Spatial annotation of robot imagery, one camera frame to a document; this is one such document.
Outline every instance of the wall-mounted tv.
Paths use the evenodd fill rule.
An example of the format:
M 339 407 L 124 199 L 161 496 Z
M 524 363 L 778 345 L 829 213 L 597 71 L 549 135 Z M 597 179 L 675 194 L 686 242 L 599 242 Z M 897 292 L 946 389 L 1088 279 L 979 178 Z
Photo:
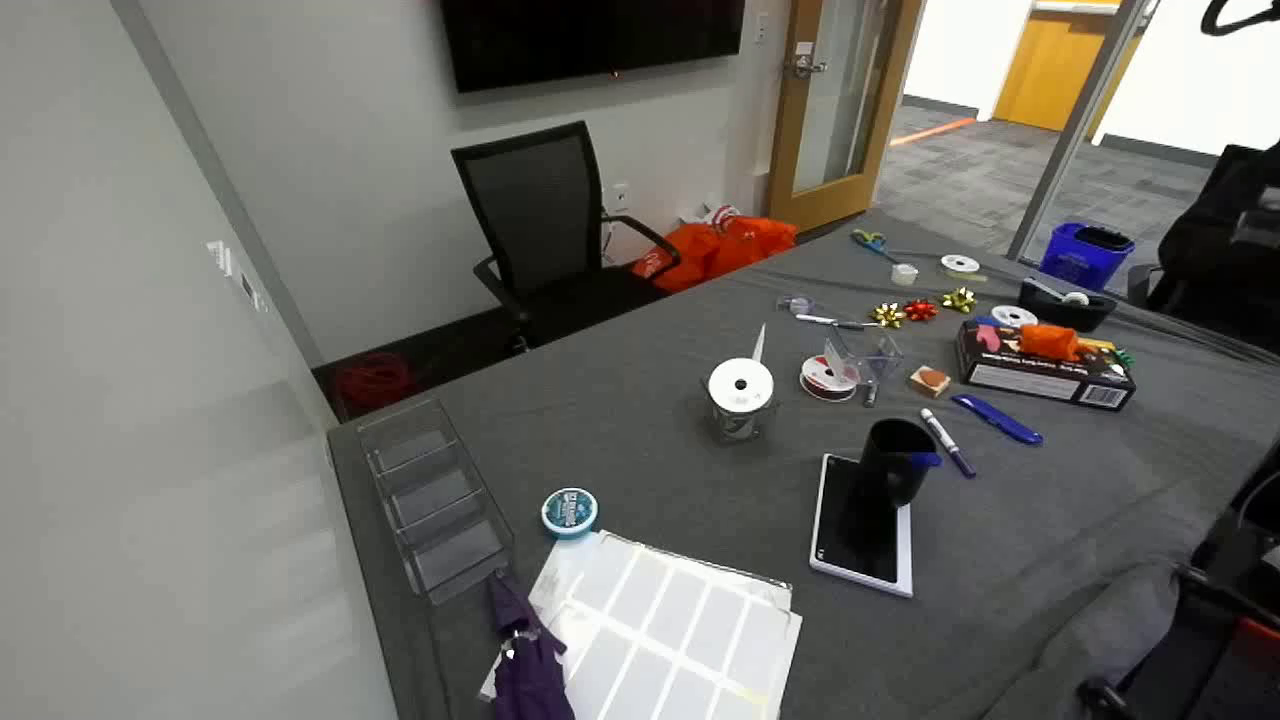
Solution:
M 458 91 L 735 56 L 742 0 L 439 0 Z

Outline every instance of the gray tabletop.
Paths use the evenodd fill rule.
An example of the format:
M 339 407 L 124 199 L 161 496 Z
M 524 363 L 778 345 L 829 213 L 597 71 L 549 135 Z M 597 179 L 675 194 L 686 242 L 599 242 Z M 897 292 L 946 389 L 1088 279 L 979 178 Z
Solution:
M 1123 414 L 975 389 L 1047 438 L 1042 448 L 1025 448 L 907 389 L 915 363 L 958 371 L 958 316 L 939 311 L 890 334 L 901 360 L 874 407 L 825 404 L 794 384 L 825 334 L 778 311 L 778 298 L 804 292 L 839 316 L 863 316 L 883 300 L 957 289 L 934 263 L 957 254 L 953 242 L 897 222 L 863 229 L 921 263 L 915 289 L 890 289 L 887 263 L 843 229 L 425 401 L 442 404 L 474 458 L 524 586 L 550 549 L 537 504 L 564 485 L 592 488 L 599 525 L 618 536 L 788 579 L 804 633 L 784 715 L 1054 715 L 1082 671 L 1115 675 L 1161 637 L 1166 573 L 1280 438 L 1280 363 L 1119 310 L 1097 337 L 1131 353 L 1135 401 Z M 1011 300 L 1002 271 L 1011 268 L 990 263 L 990 279 L 973 283 L 979 306 Z M 718 444 L 704 429 L 704 376 L 724 355 L 746 355 L 764 321 L 774 418 L 760 442 Z M 943 464 L 915 496 L 915 597 L 815 577 L 804 555 L 821 451 L 858 448 L 874 419 L 910 419 L 921 407 L 953 429 L 979 480 Z M 339 478 L 353 478 L 353 429 L 331 448 Z M 360 536 L 365 499 L 353 504 L 353 488 L 345 496 Z M 365 577 L 401 573 L 373 553 L 360 562 Z M 374 602 L 374 616 L 393 686 L 425 686 L 442 660 L 448 697 L 425 686 L 401 713 L 442 715 L 448 703 L 454 715 L 484 715 L 473 703 L 491 660 L 480 597 L 442 609 Z

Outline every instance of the blue lid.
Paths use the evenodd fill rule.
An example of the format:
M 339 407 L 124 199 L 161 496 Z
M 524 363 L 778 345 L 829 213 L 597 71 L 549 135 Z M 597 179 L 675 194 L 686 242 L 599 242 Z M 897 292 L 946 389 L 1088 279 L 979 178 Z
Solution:
M 550 536 L 582 536 L 597 525 L 599 504 L 587 488 L 557 488 L 537 516 Z

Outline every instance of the sheet of labels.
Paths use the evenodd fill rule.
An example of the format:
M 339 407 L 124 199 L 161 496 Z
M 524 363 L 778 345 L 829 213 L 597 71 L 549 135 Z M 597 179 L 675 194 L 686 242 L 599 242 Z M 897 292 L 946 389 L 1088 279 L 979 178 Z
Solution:
M 528 602 L 568 644 L 564 686 L 582 720 L 778 713 L 800 640 L 778 579 L 592 534 L 550 549 Z

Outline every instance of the tablet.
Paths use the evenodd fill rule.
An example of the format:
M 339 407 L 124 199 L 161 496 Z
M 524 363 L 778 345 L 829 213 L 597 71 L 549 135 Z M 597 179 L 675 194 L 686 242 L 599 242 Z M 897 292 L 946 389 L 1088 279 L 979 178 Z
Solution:
M 825 451 L 810 504 L 809 570 L 887 597 L 910 597 L 910 504 L 901 504 L 887 516 L 890 544 L 883 553 L 855 553 L 839 534 L 855 474 L 855 462 Z

